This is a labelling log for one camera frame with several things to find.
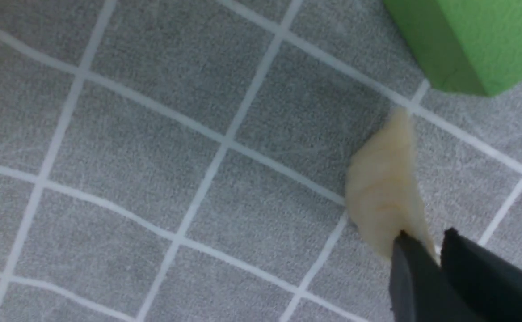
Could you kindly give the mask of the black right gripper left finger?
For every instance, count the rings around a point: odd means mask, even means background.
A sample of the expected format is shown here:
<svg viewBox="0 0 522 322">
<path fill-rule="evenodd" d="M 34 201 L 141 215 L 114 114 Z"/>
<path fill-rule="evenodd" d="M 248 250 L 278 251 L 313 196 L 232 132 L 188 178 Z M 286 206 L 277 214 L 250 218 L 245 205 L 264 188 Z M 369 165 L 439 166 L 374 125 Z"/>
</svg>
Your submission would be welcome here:
<svg viewBox="0 0 522 322">
<path fill-rule="evenodd" d="M 422 243 L 402 231 L 392 245 L 388 291 L 396 322 L 483 322 L 448 283 Z"/>
</svg>

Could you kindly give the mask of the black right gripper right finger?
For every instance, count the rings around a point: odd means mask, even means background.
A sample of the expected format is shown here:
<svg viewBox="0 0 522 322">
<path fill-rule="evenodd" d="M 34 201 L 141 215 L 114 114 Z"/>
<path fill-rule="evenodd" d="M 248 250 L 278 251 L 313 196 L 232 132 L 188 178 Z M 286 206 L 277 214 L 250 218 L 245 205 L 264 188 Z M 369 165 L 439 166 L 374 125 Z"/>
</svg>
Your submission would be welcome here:
<svg viewBox="0 0 522 322">
<path fill-rule="evenodd" d="M 461 236 L 444 232 L 442 271 L 469 308 L 488 322 L 522 322 L 522 269 Z"/>
</svg>

